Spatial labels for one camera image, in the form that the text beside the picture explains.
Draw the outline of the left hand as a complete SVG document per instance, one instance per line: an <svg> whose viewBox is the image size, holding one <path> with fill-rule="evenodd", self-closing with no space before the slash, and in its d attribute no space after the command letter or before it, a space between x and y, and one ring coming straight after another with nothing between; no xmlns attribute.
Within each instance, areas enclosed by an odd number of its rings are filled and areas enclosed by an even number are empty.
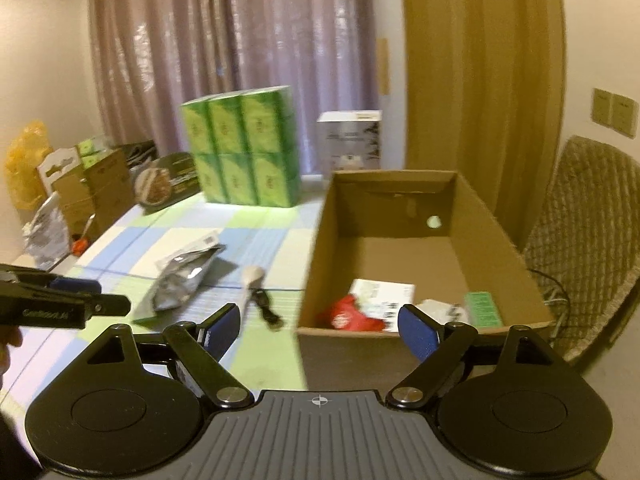
<svg viewBox="0 0 640 480"><path fill-rule="evenodd" d="M18 326L0 327L0 386L3 385L4 374L11 366L10 350L21 348L23 341L23 333Z"/></svg>

